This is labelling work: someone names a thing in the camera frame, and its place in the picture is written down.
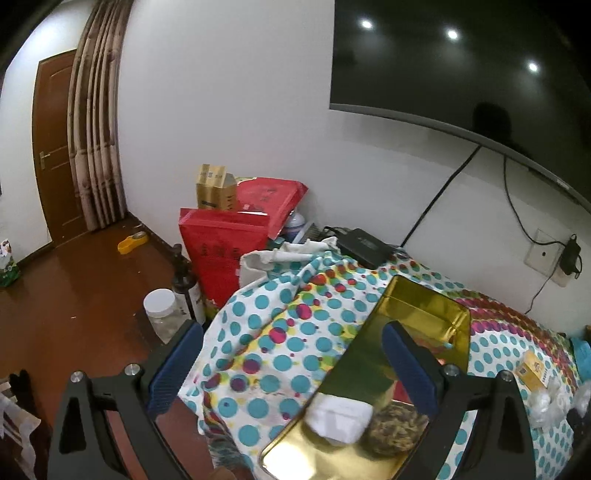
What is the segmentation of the white plastic-wrapped bundle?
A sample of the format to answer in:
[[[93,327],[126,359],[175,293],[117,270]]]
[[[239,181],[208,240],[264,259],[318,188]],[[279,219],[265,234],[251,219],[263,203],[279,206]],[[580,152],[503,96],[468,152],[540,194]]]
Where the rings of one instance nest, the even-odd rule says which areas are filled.
[[[590,412],[590,381],[585,381],[570,396],[562,382],[553,377],[546,388],[536,390],[529,396],[527,410],[532,429],[549,431],[571,412],[575,413],[576,422],[583,420]]]

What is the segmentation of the white-lidded plastic jar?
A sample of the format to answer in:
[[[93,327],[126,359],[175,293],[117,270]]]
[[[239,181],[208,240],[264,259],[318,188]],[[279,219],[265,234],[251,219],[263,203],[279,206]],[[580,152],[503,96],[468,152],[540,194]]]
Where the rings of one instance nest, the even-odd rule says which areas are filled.
[[[169,289],[155,289],[143,299],[143,310],[157,337],[167,344],[183,323],[190,318]]]

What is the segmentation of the green white package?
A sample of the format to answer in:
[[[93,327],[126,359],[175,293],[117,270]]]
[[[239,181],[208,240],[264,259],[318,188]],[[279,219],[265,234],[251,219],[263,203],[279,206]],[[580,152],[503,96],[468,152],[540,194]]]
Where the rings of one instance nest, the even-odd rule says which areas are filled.
[[[0,287],[12,285],[20,277],[20,269],[13,258],[12,247],[8,239],[0,247]]]

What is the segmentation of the dark glass bottle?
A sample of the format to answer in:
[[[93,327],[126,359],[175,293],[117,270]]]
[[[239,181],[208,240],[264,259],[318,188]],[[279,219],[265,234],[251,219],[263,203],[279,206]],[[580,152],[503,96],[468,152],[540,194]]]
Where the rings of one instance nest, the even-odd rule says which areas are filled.
[[[182,246],[172,246],[174,274],[171,281],[172,291],[176,296],[178,308],[183,315],[204,326],[204,301],[200,292],[197,276],[188,260],[182,255]]]

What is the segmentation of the polka dot bed sheet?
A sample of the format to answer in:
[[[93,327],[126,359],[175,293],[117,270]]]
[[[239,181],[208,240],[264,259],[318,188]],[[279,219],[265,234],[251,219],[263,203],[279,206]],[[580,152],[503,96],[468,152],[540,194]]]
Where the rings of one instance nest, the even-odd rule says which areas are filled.
[[[568,342],[525,315],[403,254],[370,270],[329,251],[276,265],[238,289],[207,329],[179,398],[197,416],[214,466],[263,477],[260,452],[337,364],[394,276],[469,309],[470,374],[512,370],[533,350],[556,367],[568,394],[580,386]]]

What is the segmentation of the black power adapter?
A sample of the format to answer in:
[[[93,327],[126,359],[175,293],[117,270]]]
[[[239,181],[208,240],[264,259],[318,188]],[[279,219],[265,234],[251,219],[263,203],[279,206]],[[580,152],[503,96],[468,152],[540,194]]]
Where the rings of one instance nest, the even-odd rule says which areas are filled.
[[[559,261],[560,269],[565,275],[579,277],[582,270],[580,252],[581,246],[578,243],[577,235],[572,234],[562,251]]]

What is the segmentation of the yellow floor object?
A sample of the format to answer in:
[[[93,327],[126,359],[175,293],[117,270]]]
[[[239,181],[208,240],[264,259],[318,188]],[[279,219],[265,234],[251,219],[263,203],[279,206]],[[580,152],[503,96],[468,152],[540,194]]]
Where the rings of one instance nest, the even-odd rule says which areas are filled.
[[[138,231],[119,242],[117,245],[117,251],[120,255],[127,255],[136,248],[146,244],[148,240],[148,234],[145,231]]]

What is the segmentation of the black set-top box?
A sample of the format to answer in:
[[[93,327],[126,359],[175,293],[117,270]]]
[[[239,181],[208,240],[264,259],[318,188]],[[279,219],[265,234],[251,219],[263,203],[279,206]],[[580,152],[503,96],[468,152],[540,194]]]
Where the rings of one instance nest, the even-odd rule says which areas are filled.
[[[337,245],[342,254],[370,270],[376,270],[394,254],[393,246],[360,228],[339,234]]]

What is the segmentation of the red gift bag front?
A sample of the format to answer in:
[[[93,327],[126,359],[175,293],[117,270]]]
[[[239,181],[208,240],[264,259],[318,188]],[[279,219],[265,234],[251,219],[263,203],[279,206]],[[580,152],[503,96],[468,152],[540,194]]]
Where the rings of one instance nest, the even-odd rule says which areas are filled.
[[[211,307],[221,308],[239,289],[242,256],[266,247],[269,218],[182,208],[178,227],[205,299]]]

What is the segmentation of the red gift bag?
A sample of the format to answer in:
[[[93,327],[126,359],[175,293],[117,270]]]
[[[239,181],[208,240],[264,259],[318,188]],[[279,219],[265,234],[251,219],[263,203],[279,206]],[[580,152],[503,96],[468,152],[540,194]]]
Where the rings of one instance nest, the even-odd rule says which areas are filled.
[[[182,208],[178,227],[205,299],[211,307],[221,308],[239,289],[242,256],[266,247],[269,218]]]
[[[276,239],[307,192],[308,187],[300,181],[256,177],[238,182],[236,199],[239,210],[266,214],[269,237]]]

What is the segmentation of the white canvas bag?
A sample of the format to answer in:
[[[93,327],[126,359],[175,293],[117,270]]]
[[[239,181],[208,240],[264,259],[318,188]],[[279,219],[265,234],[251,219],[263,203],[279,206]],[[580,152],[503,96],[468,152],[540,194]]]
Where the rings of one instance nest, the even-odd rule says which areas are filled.
[[[243,288],[262,280],[276,265],[283,267],[294,262],[307,264],[315,255],[329,251],[339,253],[335,236],[322,241],[307,240],[303,244],[287,242],[273,250],[249,252],[239,260],[238,285]]]

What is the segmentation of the red gift bag rear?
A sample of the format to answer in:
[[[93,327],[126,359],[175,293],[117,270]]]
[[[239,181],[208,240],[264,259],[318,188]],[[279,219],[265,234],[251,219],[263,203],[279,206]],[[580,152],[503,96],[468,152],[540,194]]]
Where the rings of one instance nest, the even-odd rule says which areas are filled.
[[[256,177],[238,182],[236,199],[239,210],[266,214],[269,237],[276,239],[307,192],[308,187],[300,181]]]

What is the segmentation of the brown wooden door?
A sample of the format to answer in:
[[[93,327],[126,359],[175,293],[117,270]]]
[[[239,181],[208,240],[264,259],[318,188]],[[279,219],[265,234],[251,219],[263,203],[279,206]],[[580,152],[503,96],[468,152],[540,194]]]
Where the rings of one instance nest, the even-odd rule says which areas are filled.
[[[39,62],[32,106],[32,150],[42,210],[54,245],[87,232],[75,194],[67,140],[67,106],[75,52]]]

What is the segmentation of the white wall socket plate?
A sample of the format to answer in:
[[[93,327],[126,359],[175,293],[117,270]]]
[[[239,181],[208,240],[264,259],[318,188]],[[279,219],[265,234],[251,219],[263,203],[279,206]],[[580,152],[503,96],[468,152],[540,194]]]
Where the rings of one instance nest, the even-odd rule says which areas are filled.
[[[574,275],[566,275],[559,266],[564,247],[541,229],[536,230],[533,238],[535,242],[531,244],[524,263],[544,277],[551,276],[555,284],[566,288]]]

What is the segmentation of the wall-mounted black television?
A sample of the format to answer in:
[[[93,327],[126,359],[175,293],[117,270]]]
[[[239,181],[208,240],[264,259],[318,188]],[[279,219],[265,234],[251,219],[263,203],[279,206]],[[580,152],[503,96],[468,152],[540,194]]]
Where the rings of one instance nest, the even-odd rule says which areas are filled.
[[[339,1],[332,108],[474,141],[590,203],[586,1]]]

